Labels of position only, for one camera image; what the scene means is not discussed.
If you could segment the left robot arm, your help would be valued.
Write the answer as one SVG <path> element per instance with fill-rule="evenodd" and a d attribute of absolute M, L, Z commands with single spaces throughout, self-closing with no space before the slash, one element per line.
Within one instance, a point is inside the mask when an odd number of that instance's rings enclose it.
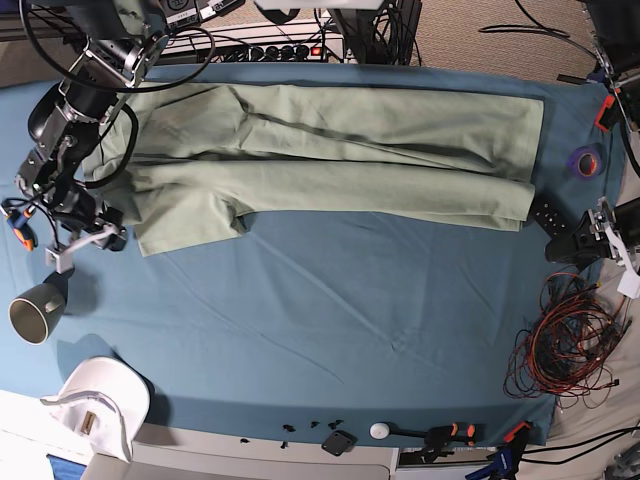
<path fill-rule="evenodd" d="M 607 133 L 617 127 L 634 173 L 639 159 L 631 148 L 630 135 L 639 131 L 639 3 L 637 1 L 586 1 L 592 24 L 596 75 L 608 94 L 595 116 L 594 126 Z M 617 254 L 598 224 L 601 214 L 587 211 L 573 232 L 554 236 L 545 255 L 552 263 L 573 265 L 582 271 L 600 259 Z"/>

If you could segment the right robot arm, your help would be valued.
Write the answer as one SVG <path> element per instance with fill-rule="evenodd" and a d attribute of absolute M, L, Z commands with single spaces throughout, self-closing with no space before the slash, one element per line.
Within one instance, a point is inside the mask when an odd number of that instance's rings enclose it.
<path fill-rule="evenodd" d="M 28 218 L 40 210 L 54 228 L 70 232 L 73 245 L 88 238 L 118 251 L 126 243 L 122 213 L 97 199 L 101 182 L 81 181 L 76 173 L 119 114 L 139 129 L 126 102 L 147 92 L 143 79 L 170 38 L 163 6 L 159 1 L 21 1 L 18 11 L 27 39 L 62 80 L 29 116 L 34 147 L 16 175 L 24 198 L 4 202 L 12 228 L 26 248 L 34 248 Z M 61 66 L 41 45 L 31 20 L 42 11 L 61 14 L 70 25 L 68 39 L 78 53 L 71 66 Z"/>

